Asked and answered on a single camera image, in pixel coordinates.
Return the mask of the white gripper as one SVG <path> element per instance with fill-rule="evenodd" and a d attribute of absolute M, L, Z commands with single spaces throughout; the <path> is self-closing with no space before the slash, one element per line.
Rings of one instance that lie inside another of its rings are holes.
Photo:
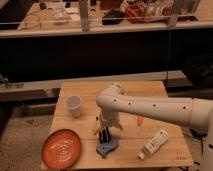
<path fill-rule="evenodd" d="M 96 117 L 93 126 L 93 133 L 97 134 L 99 132 L 99 143 L 103 143 L 102 130 L 104 129 L 104 138 L 105 143 L 109 142 L 109 134 L 108 127 L 115 127 L 117 129 L 122 130 L 123 126 L 120 124 L 120 118 L 118 115 L 110 116 L 109 118 L 105 118 L 102 114 Z"/>

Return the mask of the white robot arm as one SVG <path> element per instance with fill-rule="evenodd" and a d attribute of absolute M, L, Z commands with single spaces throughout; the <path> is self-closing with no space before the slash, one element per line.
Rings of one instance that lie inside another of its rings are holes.
<path fill-rule="evenodd" d="M 101 109 L 102 128 L 114 126 L 121 129 L 119 112 L 124 112 L 206 132 L 200 171 L 213 169 L 213 100 L 126 96 L 123 86 L 113 82 L 99 93 L 96 104 Z"/>

